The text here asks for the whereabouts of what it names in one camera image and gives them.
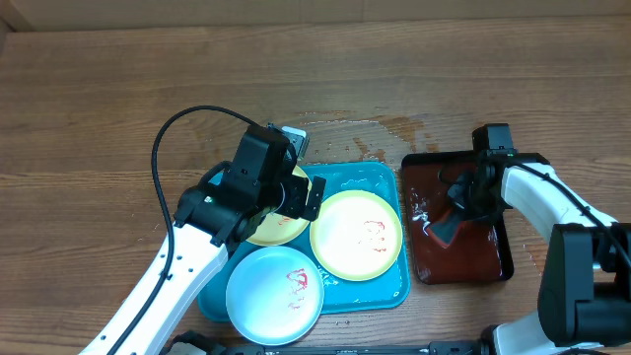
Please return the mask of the small yellow plate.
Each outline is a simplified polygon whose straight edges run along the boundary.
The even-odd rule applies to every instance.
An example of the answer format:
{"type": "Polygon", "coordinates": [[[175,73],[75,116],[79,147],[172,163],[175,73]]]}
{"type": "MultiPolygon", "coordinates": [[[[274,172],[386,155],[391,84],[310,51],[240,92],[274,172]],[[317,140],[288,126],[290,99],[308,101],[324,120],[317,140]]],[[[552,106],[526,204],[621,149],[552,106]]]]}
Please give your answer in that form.
{"type": "Polygon", "coordinates": [[[297,238],[309,225],[309,221],[292,219],[277,213],[270,213],[247,239],[251,244],[272,247],[287,244],[297,238]]]}

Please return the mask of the large yellow plate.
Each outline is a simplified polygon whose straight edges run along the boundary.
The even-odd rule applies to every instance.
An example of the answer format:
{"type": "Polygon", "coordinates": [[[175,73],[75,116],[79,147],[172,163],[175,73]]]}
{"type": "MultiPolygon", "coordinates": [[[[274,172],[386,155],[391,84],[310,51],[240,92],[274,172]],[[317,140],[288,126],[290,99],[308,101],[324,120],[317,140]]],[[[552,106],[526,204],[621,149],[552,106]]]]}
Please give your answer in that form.
{"type": "Polygon", "coordinates": [[[368,281],[386,273],[402,250],[400,218],[387,201],[364,190],[328,197],[311,223],[310,244],[319,264],[343,280],[368,281]]]}

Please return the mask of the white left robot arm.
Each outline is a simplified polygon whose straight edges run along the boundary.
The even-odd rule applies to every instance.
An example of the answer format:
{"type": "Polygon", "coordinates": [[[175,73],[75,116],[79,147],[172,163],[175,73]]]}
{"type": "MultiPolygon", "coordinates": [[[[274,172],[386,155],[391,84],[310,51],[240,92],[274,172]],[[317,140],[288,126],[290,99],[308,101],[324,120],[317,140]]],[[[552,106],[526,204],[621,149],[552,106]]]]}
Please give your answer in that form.
{"type": "Polygon", "coordinates": [[[85,353],[160,353],[192,301],[267,215],[316,220],[325,180],[293,173],[308,145],[298,128],[249,126],[235,158],[181,195],[154,260],[85,353]]]}

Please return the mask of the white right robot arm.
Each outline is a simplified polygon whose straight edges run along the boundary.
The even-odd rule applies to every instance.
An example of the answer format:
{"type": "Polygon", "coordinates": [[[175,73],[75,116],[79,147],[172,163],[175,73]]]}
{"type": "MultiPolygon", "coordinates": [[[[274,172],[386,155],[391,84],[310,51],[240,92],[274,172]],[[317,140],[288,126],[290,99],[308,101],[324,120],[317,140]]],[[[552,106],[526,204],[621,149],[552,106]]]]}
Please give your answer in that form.
{"type": "Polygon", "coordinates": [[[448,197],[459,222],[512,208],[547,243],[537,308],[493,329],[493,353],[597,354],[629,343],[629,224],[592,207],[541,155],[514,149],[479,152],[448,197]]]}

